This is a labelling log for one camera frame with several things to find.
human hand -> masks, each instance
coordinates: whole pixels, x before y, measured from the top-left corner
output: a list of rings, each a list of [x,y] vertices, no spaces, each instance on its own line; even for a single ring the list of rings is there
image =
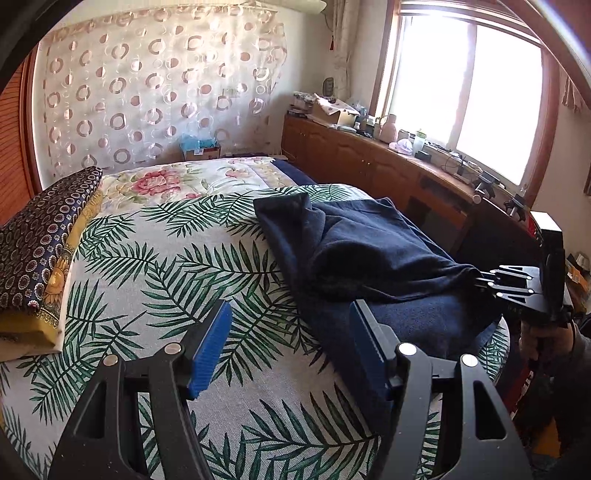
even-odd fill
[[[573,349],[574,336],[570,325],[566,328],[557,326],[532,327],[525,322],[521,322],[519,352],[524,359],[538,360],[540,356],[538,352],[539,339],[544,339],[541,352],[543,361],[568,355]]]

floral bedding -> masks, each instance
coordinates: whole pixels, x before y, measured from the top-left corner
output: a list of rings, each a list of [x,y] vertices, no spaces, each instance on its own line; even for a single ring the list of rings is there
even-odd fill
[[[141,185],[154,187],[152,178]],[[364,478],[379,437],[299,317],[254,214],[256,197],[299,192],[313,202],[368,197],[350,186],[314,185],[157,205],[149,199],[140,209],[103,213],[89,224],[70,269],[63,353],[0,364],[4,430],[40,478],[100,359],[152,355],[179,340],[217,299],[231,302],[232,330],[209,389],[190,403],[214,477]],[[163,201],[163,193],[154,196]],[[491,378],[508,348],[503,320],[479,354]],[[149,401],[141,395],[144,450],[152,478],[162,479]],[[440,410],[436,397],[417,478],[431,473]]]
[[[221,158],[142,167],[103,177],[103,215],[206,195],[289,187],[269,157]]]

silver screw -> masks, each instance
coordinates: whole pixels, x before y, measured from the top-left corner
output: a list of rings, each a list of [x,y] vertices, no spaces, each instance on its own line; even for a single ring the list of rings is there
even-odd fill
[[[466,353],[462,355],[462,363],[467,367],[475,367],[478,365],[478,359],[474,355]]]
[[[398,345],[398,350],[400,350],[400,353],[406,356],[411,356],[417,353],[417,347],[415,347],[412,343],[401,343]]]
[[[117,355],[107,355],[105,358],[103,358],[103,364],[106,365],[107,367],[112,367],[118,361],[119,361],[119,358],[117,357]]]
[[[181,346],[179,343],[169,343],[164,347],[164,351],[169,355],[175,355],[181,351]]]

pillowcase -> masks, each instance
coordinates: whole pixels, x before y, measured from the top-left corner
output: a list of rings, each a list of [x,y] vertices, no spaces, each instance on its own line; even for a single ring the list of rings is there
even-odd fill
[[[101,177],[89,167],[57,181],[0,230],[0,312],[40,311],[51,271]]]
[[[62,305],[67,305],[70,264],[82,232],[100,212],[102,201],[103,192],[97,190],[80,213],[51,272],[39,311],[6,309],[0,312],[0,362],[63,349],[66,316],[60,313]]]

dark blue cloth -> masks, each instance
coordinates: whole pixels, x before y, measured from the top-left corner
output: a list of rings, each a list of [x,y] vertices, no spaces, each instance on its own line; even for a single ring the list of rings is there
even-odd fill
[[[279,168],[279,170],[291,178],[297,185],[316,185],[316,182],[308,175],[285,160],[275,159],[273,160],[273,165]]]
[[[478,353],[500,319],[473,286],[478,270],[455,263],[389,199],[311,204],[308,194],[254,201],[256,216],[302,318],[310,325],[373,431],[390,404],[365,377],[349,305],[368,302],[380,323],[425,353]]]

